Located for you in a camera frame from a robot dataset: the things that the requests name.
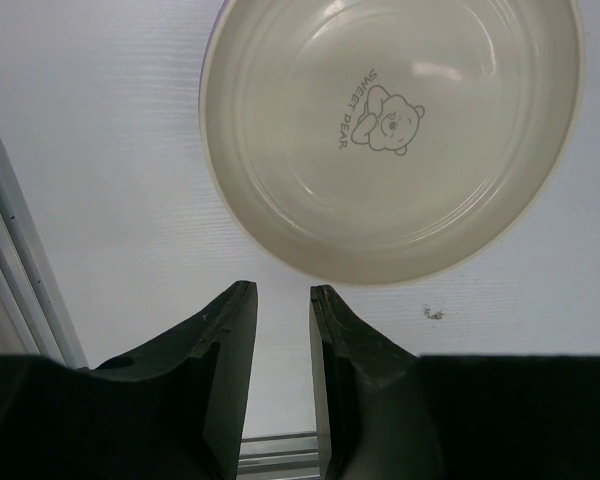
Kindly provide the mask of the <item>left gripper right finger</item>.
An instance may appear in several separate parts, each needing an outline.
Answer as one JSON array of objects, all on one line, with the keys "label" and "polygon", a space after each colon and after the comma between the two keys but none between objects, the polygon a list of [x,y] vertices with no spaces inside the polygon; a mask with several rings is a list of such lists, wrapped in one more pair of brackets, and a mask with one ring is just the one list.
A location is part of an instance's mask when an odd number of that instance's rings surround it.
[{"label": "left gripper right finger", "polygon": [[309,327],[321,478],[444,478],[416,357],[330,285],[312,287]]}]

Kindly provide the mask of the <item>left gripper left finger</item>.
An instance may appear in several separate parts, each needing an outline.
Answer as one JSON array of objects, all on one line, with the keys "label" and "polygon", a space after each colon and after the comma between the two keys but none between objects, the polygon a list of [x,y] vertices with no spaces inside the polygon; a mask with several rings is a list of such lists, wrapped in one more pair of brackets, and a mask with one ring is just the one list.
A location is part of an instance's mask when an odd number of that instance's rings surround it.
[{"label": "left gripper left finger", "polygon": [[233,479],[258,292],[237,281],[201,311],[88,375],[97,415],[82,479]]}]

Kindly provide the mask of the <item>cream plate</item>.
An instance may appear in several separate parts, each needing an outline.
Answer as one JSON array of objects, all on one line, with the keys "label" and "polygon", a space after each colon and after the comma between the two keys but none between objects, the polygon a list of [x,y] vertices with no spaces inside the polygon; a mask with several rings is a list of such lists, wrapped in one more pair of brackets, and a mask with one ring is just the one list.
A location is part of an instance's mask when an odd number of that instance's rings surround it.
[{"label": "cream plate", "polygon": [[419,280],[508,230],[585,78],[575,1],[235,1],[207,94],[231,216],[290,267]]}]

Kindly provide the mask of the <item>purple plate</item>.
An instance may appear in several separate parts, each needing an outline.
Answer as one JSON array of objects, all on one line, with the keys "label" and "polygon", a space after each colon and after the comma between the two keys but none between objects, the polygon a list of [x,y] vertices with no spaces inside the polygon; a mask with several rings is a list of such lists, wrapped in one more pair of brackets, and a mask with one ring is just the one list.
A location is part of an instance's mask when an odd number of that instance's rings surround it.
[{"label": "purple plate", "polygon": [[199,77],[199,90],[198,90],[198,121],[199,121],[199,129],[200,129],[200,140],[202,149],[204,152],[204,157],[206,161],[206,167],[209,172],[209,176],[211,182],[214,186],[216,194],[222,203],[224,209],[231,213],[230,208],[227,206],[226,199],[224,193],[221,189],[221,186],[218,182],[218,178],[216,175],[216,171],[213,164],[213,159],[211,156],[211,151],[209,147],[209,139],[208,139],[208,121],[207,121],[207,94],[209,93],[210,88],[210,76],[212,73],[212,66],[214,61],[214,56],[220,42],[220,37],[222,35],[223,29],[227,23],[227,18],[230,15],[231,10],[235,5],[235,1],[226,0],[222,3],[221,8],[216,15],[214,24],[211,28],[211,32],[209,34],[209,38],[206,43],[201,71]]}]

